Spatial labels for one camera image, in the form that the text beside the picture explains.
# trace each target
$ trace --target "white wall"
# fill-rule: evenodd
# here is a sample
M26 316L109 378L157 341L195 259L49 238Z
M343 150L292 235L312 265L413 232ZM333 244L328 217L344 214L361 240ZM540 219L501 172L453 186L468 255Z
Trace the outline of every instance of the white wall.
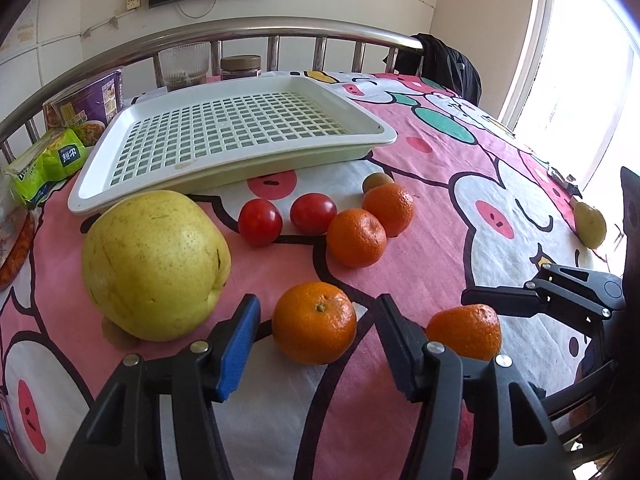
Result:
M481 107L497 117L524 45L532 0L438 0L431 34L465 54L482 79Z
M187 14L199 16L210 8L213 1L215 0L188 0L181 2L180 6ZM201 19L192 20L181 14L175 4L147 9L146 0L143 0L143 7L118 20L118 29L103 25L92 30L90 37L82 39L82 52L87 59L118 44L166 28L238 16L314 16L415 34L430 29L435 4L436 0L217 0L211 12ZM87 30L124 12L125 0L82 0L81 28ZM280 45L280 69L310 68L313 45L313 39L283 39ZM364 70L383 70L382 59L385 53L385 49L368 47ZM224 54L260 54L264 63L266 40L226 42ZM348 70L352 55L353 43L329 42L325 68ZM126 96L137 94L152 88L154 81L152 63L143 62L126 70L124 93Z
M0 46L0 120L41 86L82 61L81 0L32 0ZM44 131L42 114L36 118ZM22 127L10 140L15 155L29 145Z
M206 12L214 0L188 0L180 4L192 16ZM203 18L192 20L169 4L155 9L143 5L125 16L126 0L33 0L0 46L0 120L29 95L83 59L126 41L166 28L187 23L219 20L236 16L315 16L388 28L404 34L428 32L436 0L217 0ZM121 16L118 28L107 25L113 16ZM89 28L91 35L81 38ZM282 70L311 67L313 39L285 38L280 45ZM225 43L225 55L261 54L266 61L266 40L241 40ZM365 70L384 69L386 50L367 47ZM351 67L353 43L330 41L327 46L327 70ZM133 96L155 87L150 60L128 67L124 73L125 96ZM44 130L42 114L36 120ZM15 155L29 141L24 128L12 136Z

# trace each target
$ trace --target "clothing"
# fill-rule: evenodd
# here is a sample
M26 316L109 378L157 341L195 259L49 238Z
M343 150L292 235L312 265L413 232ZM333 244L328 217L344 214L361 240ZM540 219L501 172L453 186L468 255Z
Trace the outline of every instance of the clothing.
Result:
M478 70L468 57L447 46L431 34L414 36L422 43L424 61L420 75L444 86L463 99L478 106L482 84ZM396 60L396 70L403 75L415 75L420 65L420 56L414 52L401 50Z

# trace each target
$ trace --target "white plastic tray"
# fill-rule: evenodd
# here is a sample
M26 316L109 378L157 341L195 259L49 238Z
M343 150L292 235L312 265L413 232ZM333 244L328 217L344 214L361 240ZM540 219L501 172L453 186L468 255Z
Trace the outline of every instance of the white plastic tray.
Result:
M200 85L121 111L82 168L68 207L87 214L144 190L197 192L353 160L396 137L368 110L309 78Z

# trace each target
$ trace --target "glass jar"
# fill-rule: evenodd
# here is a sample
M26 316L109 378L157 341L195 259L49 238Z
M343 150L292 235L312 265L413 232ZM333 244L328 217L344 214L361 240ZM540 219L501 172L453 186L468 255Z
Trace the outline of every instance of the glass jar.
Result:
M220 60L222 80L257 77L262 71L260 56L228 56Z
M168 92L207 82L211 45L207 42L174 46L158 52L160 72Z

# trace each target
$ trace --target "blue gripper pad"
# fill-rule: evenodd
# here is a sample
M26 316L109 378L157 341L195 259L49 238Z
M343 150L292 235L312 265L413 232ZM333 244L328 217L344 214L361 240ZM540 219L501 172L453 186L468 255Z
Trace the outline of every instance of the blue gripper pad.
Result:
M227 400L238 388L260 325L260 300L253 294L246 294L233 317L226 323L230 323L233 333L220 356L220 373L215 390L218 402Z

